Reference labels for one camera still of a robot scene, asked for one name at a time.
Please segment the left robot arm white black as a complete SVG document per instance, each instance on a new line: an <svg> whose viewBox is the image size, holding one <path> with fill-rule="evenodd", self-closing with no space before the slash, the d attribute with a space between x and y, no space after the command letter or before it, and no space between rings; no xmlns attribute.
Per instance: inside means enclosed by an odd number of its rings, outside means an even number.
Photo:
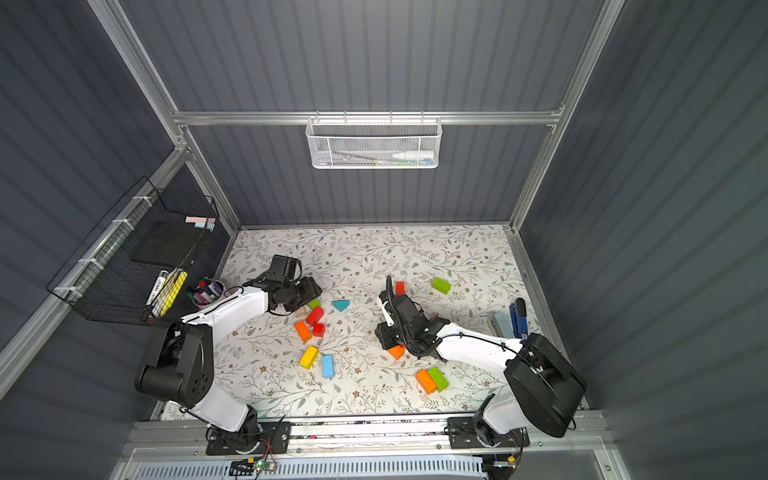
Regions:
<svg viewBox="0 0 768 480"><path fill-rule="evenodd" d="M214 347L251 319L287 316L319 298L321 287L303 274L300 260L275 255L269 268L213 305L152 328L135 377L138 392L172 401L228 433L240 432L257 414L215 379Z"/></svg>

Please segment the red long block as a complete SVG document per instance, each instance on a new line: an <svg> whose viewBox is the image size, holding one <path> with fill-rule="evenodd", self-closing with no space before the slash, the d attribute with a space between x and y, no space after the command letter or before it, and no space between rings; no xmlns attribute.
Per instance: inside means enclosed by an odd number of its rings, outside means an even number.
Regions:
<svg viewBox="0 0 768 480"><path fill-rule="evenodd" d="M323 308L320 306L316 306L311 310L309 315L306 317L306 322L310 326L314 327L322 320L324 316L325 316L325 311L323 310Z"/></svg>

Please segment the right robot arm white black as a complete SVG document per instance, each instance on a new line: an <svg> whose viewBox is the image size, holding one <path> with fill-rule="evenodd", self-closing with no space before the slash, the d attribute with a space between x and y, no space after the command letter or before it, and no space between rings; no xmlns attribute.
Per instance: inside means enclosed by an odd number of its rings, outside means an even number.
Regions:
<svg viewBox="0 0 768 480"><path fill-rule="evenodd" d="M481 444L495 446L529 427L562 438L575 423L587 382L546 337L477 333L443 317L428 318L410 297L390 290L379 294L377 304L384 321L375 335L383 349L403 346L419 359L465 363L507 382L509 390L488 395L473 417Z"/></svg>

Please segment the light blue block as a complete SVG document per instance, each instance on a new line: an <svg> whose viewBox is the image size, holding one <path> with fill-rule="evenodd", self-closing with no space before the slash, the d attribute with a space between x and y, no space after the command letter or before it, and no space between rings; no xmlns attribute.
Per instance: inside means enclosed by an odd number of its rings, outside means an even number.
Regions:
<svg viewBox="0 0 768 480"><path fill-rule="evenodd" d="M333 357L324 355L321 360L322 375L325 379L332 379L335 375Z"/></svg>

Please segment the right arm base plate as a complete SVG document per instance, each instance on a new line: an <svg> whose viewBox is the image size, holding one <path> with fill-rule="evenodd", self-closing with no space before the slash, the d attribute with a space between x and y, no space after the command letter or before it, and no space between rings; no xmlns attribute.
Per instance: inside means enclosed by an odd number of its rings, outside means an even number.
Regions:
<svg viewBox="0 0 768 480"><path fill-rule="evenodd" d="M513 429L506 434L493 430L483 420L475 417L449 417L443 432L448 436L452 449L525 448L530 445L525 428Z"/></svg>

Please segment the teal triangle block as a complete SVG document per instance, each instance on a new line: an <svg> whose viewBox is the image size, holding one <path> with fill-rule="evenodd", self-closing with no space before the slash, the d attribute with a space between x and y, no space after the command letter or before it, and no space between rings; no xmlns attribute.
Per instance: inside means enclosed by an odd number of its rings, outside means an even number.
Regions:
<svg viewBox="0 0 768 480"><path fill-rule="evenodd" d="M336 311L343 312L343 311L345 311L350 306L350 301L349 300L336 300L336 301L332 301L331 305L333 306L333 308Z"/></svg>

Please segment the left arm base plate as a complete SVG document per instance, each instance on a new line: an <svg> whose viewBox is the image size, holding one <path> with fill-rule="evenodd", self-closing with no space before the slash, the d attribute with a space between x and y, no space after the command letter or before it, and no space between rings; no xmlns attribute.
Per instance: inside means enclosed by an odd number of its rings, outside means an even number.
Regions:
<svg viewBox="0 0 768 480"><path fill-rule="evenodd" d="M292 424L288 421L260 422L258 433L226 432L209 427L206 432L207 456L283 454L288 450Z"/></svg>

